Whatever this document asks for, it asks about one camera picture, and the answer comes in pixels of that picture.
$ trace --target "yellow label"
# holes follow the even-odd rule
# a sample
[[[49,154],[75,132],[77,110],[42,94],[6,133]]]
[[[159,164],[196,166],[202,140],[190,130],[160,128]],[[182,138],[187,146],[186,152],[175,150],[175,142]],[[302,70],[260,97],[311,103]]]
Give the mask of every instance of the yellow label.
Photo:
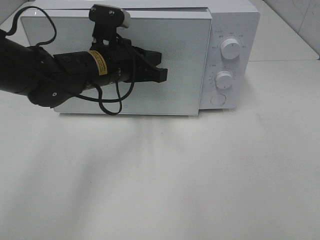
[[[88,53],[94,58],[96,66],[99,70],[99,76],[108,74],[107,64],[103,56],[95,50],[90,50]]]

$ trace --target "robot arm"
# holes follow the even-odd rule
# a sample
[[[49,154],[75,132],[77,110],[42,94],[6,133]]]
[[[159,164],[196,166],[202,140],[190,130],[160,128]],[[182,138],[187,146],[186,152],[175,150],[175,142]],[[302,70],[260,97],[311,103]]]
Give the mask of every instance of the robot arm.
[[[55,32],[51,40],[24,47],[6,38],[16,32],[19,15],[28,8],[37,8],[47,16]],[[136,82],[167,80],[168,70],[156,67],[161,63],[160,52],[132,46],[129,39],[117,34],[118,27],[129,27],[128,12],[95,4],[89,11],[89,19],[95,22],[89,51],[51,56],[41,47],[52,43],[57,35],[50,17],[35,6],[18,11],[12,29],[9,32],[0,30],[0,90],[27,96],[33,104],[50,108],[77,97],[97,102],[103,112],[116,115],[121,112],[122,101],[130,95]],[[119,82],[130,83],[124,96],[120,96]],[[109,84],[116,84],[118,99],[102,99],[101,86]],[[97,89],[98,98],[81,95],[90,88]],[[119,111],[111,112],[103,103],[119,103]]]

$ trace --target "white microwave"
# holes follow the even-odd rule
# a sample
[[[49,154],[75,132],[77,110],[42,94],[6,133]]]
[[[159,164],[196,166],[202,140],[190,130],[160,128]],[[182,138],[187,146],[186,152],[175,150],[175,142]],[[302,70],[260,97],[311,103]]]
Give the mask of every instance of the white microwave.
[[[44,46],[50,54],[86,51],[92,42],[94,4],[120,7],[131,15],[129,28],[118,33],[132,45],[162,53],[167,81],[135,85],[123,101],[122,114],[197,115],[199,110],[233,109],[254,42],[260,13],[249,0],[36,0],[57,28],[56,40]],[[21,22],[30,45],[52,36],[45,16],[28,9]],[[125,93],[128,83],[121,82]],[[112,85],[104,97],[116,98]],[[82,94],[96,98],[95,89]],[[117,103],[108,104],[116,110]],[[70,98],[60,113],[102,113],[94,102]]]

